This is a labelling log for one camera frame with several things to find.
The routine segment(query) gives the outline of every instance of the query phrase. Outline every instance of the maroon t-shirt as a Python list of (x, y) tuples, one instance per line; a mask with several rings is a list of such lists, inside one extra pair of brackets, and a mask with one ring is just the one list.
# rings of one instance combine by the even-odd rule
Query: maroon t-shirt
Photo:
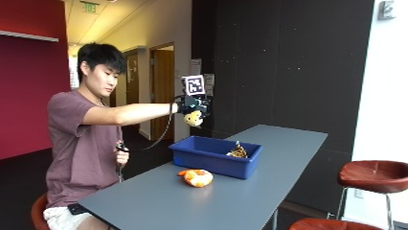
[(92, 106), (77, 91), (58, 93), (49, 100), (47, 208), (65, 207), (118, 181), (112, 149), (120, 129), (79, 124)]

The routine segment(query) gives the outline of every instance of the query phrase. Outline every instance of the blue plastic bin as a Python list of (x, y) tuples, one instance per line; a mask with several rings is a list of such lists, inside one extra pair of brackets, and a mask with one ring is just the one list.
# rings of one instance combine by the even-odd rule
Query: blue plastic bin
[(235, 141), (189, 136), (168, 146), (176, 166), (207, 170), (239, 179), (247, 179), (257, 165), (260, 145), (239, 142), (248, 158), (225, 155), (235, 149)]

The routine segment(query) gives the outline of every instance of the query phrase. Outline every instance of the ceiling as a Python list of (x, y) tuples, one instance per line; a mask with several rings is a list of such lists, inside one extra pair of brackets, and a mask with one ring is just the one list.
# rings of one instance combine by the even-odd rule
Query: ceiling
[(61, 0), (65, 4), (66, 37), (70, 49), (98, 42), (152, 0)]

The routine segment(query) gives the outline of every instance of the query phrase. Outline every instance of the wooden stool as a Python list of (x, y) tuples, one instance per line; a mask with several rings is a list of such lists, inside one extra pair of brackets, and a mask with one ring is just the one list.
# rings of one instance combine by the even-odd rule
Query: wooden stool
[(302, 218), (292, 223), (289, 230), (381, 230), (381, 228), (344, 220)]
[(408, 189), (408, 163), (397, 161), (352, 161), (346, 163), (337, 174), (337, 183), (342, 186), (342, 193), (336, 213), (340, 216), (344, 193), (348, 188), (365, 190), (385, 195), (387, 208), (387, 226), (393, 230), (391, 206), (387, 194)]
[(43, 210), (46, 208), (46, 204), (47, 204), (46, 194), (42, 194), (37, 198), (30, 208), (30, 218), (31, 218), (35, 230), (49, 230), (46, 221), (43, 220)]

